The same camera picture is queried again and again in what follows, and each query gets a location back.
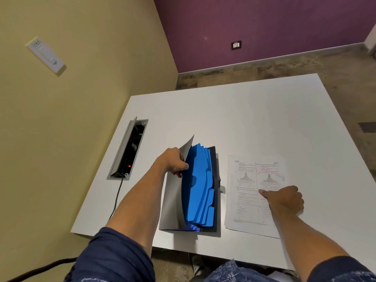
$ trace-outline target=navy blue sleeve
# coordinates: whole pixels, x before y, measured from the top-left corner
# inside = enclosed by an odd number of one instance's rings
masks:
[[[332,279],[333,281],[367,281],[367,277],[374,277],[374,274],[355,258],[337,256],[323,261],[313,268],[307,282],[328,282]]]
[[[153,263],[143,248],[109,227],[91,239],[65,282],[154,282]]]

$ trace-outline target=person's right arm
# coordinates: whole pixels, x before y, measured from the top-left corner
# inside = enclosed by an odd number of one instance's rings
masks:
[[[336,242],[303,222],[296,214],[304,201],[296,186],[279,191],[259,190],[268,199],[274,220],[280,227],[287,253],[302,281],[323,261],[349,254]]]

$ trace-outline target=printed document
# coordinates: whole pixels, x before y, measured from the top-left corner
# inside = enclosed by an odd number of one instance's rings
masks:
[[[268,200],[258,190],[277,191],[286,187],[286,177],[285,164],[280,158],[229,155],[225,227],[280,238]]]

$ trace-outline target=table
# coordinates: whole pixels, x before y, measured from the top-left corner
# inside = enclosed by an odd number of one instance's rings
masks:
[[[119,200],[193,134],[193,144],[216,147],[223,191],[218,234],[157,230],[153,246],[292,269],[280,239],[224,227],[228,154],[282,156],[303,193],[302,219],[376,271],[376,185],[317,74],[132,96],[72,232],[93,236],[106,224],[120,184],[106,178],[136,116],[149,121]]]

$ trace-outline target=hand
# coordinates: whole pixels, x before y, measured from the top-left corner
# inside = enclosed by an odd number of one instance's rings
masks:
[[[271,209],[285,207],[293,211],[295,214],[304,209],[304,200],[302,199],[302,194],[298,192],[297,186],[287,186],[278,191],[265,191],[259,189],[259,193],[268,199]]]
[[[184,156],[177,147],[166,149],[156,159],[155,163],[164,166],[165,172],[171,172],[179,178],[182,176],[182,170],[189,168],[188,163],[184,162]]]

